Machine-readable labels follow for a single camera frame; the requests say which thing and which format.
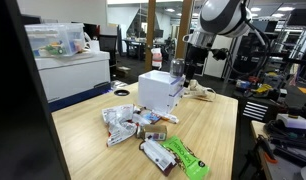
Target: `white box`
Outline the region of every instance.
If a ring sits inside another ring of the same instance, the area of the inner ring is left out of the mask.
[[[57,101],[110,82],[108,52],[87,58],[35,58],[48,102]]]
[[[35,57],[73,56],[85,47],[83,23],[25,25]]]
[[[138,105],[170,113],[184,93],[184,78],[153,70],[139,76]]]

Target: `green snack bar wrapper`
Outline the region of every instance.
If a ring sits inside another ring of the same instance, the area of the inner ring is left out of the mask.
[[[210,168],[197,158],[177,136],[172,136],[161,145],[177,157],[178,165],[190,179],[202,179],[210,171]]]

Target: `storage bin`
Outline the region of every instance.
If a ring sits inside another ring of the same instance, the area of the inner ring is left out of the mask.
[[[184,94],[184,76],[152,70],[139,76],[138,105],[150,110],[170,113]]]
[[[35,57],[72,56],[85,47],[83,23],[25,25]]]

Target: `wire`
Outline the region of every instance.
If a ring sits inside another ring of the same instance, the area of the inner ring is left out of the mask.
[[[243,5],[242,5],[242,10],[243,10],[243,6],[244,6],[244,11],[245,11],[245,3],[246,3],[246,0],[244,0],[243,2]],[[253,74],[259,70],[261,70],[265,65],[266,63],[268,62],[268,59],[270,58],[270,54],[271,54],[271,45],[270,45],[270,40],[269,38],[266,36],[265,33],[263,33],[261,30],[259,30],[258,28],[256,28],[255,26],[253,26],[251,23],[250,23],[250,20],[246,19],[246,17],[244,17],[244,22],[252,29],[254,30],[255,32],[258,32],[260,34],[260,36],[264,39],[261,39],[259,38],[259,40],[261,42],[265,42],[265,50],[264,50],[264,60],[262,62],[260,62],[260,64],[257,65],[256,68],[254,68],[253,70],[251,70],[250,72],[240,72],[238,70],[236,70],[233,66],[233,60],[232,60],[232,54],[230,51],[228,51],[226,49],[226,52],[228,53],[228,58],[227,58],[227,62],[228,62],[228,65],[230,66],[230,68],[232,69],[233,72],[237,73],[238,75],[241,75],[239,76],[239,78],[243,78],[245,76],[249,76],[250,74]]]

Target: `plastic bag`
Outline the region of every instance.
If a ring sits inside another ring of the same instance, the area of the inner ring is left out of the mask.
[[[139,126],[143,126],[145,124],[151,124],[151,121],[143,118],[139,114],[133,114],[132,122]]]
[[[115,106],[102,110],[104,122],[109,126],[107,146],[113,146],[135,134],[137,126],[132,120],[133,104]]]
[[[150,124],[155,124],[161,119],[161,116],[146,108],[141,108],[141,111],[138,114],[140,114],[144,119],[147,119]]]

